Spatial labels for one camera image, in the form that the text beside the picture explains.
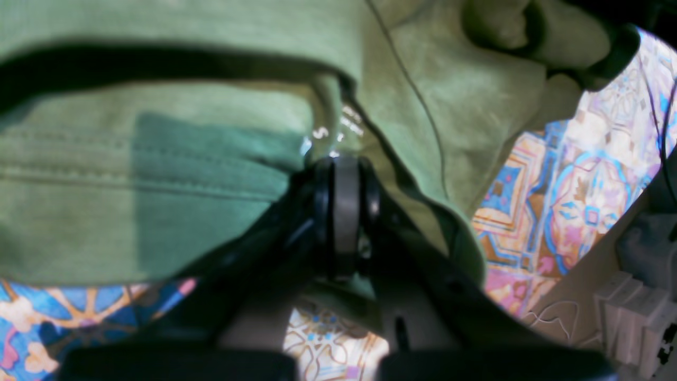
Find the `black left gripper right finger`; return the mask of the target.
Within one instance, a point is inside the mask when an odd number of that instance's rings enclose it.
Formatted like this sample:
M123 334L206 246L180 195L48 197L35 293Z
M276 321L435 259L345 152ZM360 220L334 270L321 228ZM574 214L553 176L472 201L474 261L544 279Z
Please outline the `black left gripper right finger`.
M367 159L333 160L333 278L365 275L391 352L377 380L617 380L600 353L504 313L416 229Z

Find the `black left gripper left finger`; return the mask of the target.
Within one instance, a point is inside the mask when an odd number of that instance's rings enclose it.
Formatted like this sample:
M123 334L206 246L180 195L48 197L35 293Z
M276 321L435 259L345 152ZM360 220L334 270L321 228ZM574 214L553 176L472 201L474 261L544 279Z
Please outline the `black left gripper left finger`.
M118 344L72 351L60 380L297 380L281 349L295 299L322 272L332 159L292 178L244 236L209 254L188 297Z

